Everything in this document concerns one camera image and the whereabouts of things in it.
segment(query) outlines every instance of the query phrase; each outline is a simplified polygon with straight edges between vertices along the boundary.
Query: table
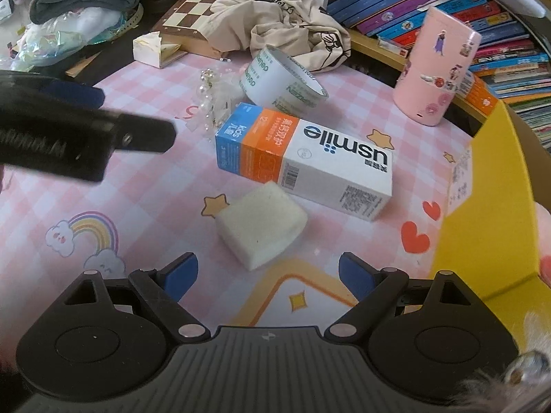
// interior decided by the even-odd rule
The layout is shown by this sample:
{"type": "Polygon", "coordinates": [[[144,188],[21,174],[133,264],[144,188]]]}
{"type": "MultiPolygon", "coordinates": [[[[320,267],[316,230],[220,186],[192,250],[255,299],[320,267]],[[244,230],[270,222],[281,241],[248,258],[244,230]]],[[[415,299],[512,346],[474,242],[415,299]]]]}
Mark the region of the table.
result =
{"type": "Polygon", "coordinates": [[[310,119],[393,147],[393,197],[373,223],[297,198],[309,215],[302,236],[273,264],[248,272],[202,211],[205,199],[225,194],[231,204],[258,183],[219,170],[214,145],[186,128],[199,73],[215,63],[195,55],[163,70],[135,62],[98,85],[106,107],[174,120],[178,136],[167,153],[116,152],[100,185],[7,169],[0,194],[5,360],[14,361],[18,339],[83,269],[122,277],[195,252],[198,277],[180,303],[212,331],[219,324],[323,331],[356,303],[338,278],[346,251],[376,268],[427,275],[448,177],[468,135],[448,121],[415,123],[393,104],[391,88],[348,67],[320,74],[330,98],[310,119]]]}

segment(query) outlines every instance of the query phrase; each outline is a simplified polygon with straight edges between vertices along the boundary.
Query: rainbow print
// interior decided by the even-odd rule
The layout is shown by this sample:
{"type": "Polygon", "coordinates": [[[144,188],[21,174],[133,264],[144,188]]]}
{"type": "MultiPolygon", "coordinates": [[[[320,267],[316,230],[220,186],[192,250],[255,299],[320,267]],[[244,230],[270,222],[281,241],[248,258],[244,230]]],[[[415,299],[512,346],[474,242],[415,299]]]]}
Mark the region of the rainbow print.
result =
{"type": "Polygon", "coordinates": [[[86,211],[77,214],[68,221],[74,236],[89,232],[97,239],[97,253],[111,249],[118,252],[118,233],[115,224],[106,215],[98,211],[86,211]]]}

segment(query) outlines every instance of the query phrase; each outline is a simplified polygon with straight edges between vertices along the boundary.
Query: cloud print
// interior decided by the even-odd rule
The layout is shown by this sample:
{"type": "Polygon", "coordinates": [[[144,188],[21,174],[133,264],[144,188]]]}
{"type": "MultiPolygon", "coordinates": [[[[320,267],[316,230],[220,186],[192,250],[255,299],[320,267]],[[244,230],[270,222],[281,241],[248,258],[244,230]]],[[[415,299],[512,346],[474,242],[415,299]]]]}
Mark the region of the cloud print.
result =
{"type": "Polygon", "coordinates": [[[74,250],[73,237],[74,233],[69,223],[62,220],[48,230],[46,233],[46,244],[62,255],[63,258],[67,258],[74,250]]]}
{"type": "Polygon", "coordinates": [[[86,259],[84,270],[97,270],[104,279],[126,277],[124,262],[110,248],[86,259]]]}

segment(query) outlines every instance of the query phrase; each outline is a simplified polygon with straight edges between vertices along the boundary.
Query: red heart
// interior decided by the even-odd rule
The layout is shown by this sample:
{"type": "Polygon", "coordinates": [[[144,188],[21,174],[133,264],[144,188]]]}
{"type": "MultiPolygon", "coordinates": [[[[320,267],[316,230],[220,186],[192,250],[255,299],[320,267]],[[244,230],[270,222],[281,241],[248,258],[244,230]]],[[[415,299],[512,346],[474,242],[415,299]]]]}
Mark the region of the red heart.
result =
{"type": "Polygon", "coordinates": [[[408,253],[425,253],[430,247],[430,239],[426,234],[417,234],[415,222],[405,222],[402,225],[402,245],[408,253]]]}
{"type": "Polygon", "coordinates": [[[433,202],[432,204],[426,201],[423,202],[423,210],[432,220],[438,220],[440,218],[440,214],[442,214],[440,205],[437,204],[437,202],[433,202]]]}

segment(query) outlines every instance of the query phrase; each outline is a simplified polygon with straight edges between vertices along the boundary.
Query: white sponge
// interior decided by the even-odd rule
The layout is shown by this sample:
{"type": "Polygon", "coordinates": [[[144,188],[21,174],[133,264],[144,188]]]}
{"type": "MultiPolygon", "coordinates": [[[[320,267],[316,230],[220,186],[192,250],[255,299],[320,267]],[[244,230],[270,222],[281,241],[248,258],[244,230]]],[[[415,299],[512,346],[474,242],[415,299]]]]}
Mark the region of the white sponge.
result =
{"type": "Polygon", "coordinates": [[[216,215],[218,234],[254,270],[280,255],[301,234],[308,216],[276,183],[268,182],[216,215]]]}

